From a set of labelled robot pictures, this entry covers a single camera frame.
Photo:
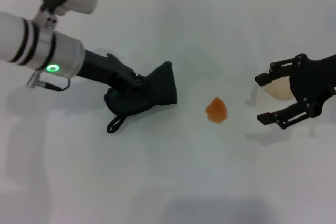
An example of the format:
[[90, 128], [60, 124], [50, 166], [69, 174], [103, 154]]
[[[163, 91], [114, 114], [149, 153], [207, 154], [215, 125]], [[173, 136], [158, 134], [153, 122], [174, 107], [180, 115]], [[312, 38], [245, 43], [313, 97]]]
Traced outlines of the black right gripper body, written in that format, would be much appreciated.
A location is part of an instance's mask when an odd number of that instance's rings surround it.
[[320, 116], [326, 100], [335, 96], [335, 55], [320, 60], [295, 56], [290, 88], [309, 117]]

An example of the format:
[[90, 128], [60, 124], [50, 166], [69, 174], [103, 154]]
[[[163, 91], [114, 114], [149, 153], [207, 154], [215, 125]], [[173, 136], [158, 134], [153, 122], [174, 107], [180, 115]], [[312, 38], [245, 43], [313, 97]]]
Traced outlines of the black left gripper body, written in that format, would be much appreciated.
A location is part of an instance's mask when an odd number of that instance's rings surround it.
[[124, 78], [126, 66], [112, 54], [102, 56], [94, 52], [85, 51], [85, 59], [77, 76], [107, 84], [118, 91], [127, 90]]

